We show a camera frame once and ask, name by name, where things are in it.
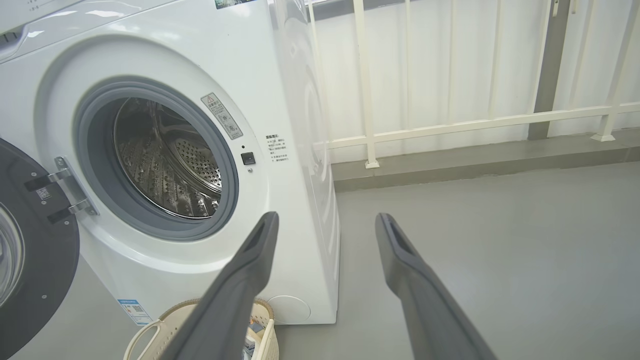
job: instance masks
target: open door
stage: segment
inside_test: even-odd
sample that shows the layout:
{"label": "open door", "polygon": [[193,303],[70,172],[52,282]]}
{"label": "open door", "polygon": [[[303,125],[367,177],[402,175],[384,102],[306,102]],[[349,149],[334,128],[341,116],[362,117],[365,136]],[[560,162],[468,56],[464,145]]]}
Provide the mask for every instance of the open door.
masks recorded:
{"label": "open door", "polygon": [[76,217],[57,180],[0,139],[0,359],[20,350],[49,321],[76,273]]}

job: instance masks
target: gray pillar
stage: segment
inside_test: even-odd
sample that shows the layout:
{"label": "gray pillar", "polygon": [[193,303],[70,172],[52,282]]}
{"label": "gray pillar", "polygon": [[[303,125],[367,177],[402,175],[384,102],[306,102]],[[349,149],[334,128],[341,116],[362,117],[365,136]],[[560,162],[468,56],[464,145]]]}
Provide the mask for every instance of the gray pillar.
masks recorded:
{"label": "gray pillar", "polygon": [[[558,13],[554,17],[554,2],[558,3]],[[540,82],[536,94],[536,105],[533,112],[541,113],[551,111],[556,97],[558,74],[560,73],[560,61],[564,47],[564,34],[566,33],[566,21],[569,18],[570,0],[554,0],[551,3],[549,13],[549,25],[547,27],[547,41],[545,53],[542,56],[542,69],[540,70]],[[529,124],[529,140],[546,139],[549,132],[549,122],[537,122]]]}

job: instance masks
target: concrete floor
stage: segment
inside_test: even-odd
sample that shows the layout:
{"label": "concrete floor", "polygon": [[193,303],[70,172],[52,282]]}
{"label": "concrete floor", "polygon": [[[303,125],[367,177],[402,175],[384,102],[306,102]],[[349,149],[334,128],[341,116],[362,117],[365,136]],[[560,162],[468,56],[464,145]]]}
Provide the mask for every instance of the concrete floor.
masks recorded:
{"label": "concrete floor", "polygon": [[[374,217],[392,214],[499,359],[640,358],[640,163],[338,194],[335,325],[277,327],[281,360],[411,359]],[[12,359],[121,359],[138,328],[81,261]]]}

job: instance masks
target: washing machine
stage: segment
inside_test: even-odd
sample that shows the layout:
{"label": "washing machine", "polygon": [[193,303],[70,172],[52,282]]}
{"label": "washing machine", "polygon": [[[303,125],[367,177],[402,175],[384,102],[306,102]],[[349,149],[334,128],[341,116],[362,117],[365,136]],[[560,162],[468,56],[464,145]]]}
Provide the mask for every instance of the washing machine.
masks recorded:
{"label": "washing machine", "polygon": [[[259,296],[279,323],[335,322],[340,225],[302,0],[0,6],[4,314],[54,311],[79,247],[144,325],[198,298],[276,211]],[[47,256],[66,264],[56,296],[30,285]]]}

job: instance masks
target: laundry basket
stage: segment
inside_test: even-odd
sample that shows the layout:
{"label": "laundry basket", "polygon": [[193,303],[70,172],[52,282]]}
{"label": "laundry basket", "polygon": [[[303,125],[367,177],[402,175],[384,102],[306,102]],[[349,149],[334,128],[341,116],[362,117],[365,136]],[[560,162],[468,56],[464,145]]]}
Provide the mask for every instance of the laundry basket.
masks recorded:
{"label": "laundry basket", "polygon": [[[167,310],[158,320],[145,325],[129,342],[123,359],[134,360],[131,357],[133,348],[140,338],[154,327],[156,328],[156,333],[145,346],[144,350],[142,350],[142,353],[138,356],[138,360],[160,359],[166,346],[171,342],[173,336],[178,332],[186,318],[189,317],[198,304],[198,300],[199,299],[181,302]],[[275,320],[271,306],[264,300],[256,299],[251,310],[251,318],[253,321],[264,326],[264,334],[262,335],[260,347],[254,352],[252,360],[278,360],[280,349],[278,348],[278,340],[276,339],[274,328]]]}

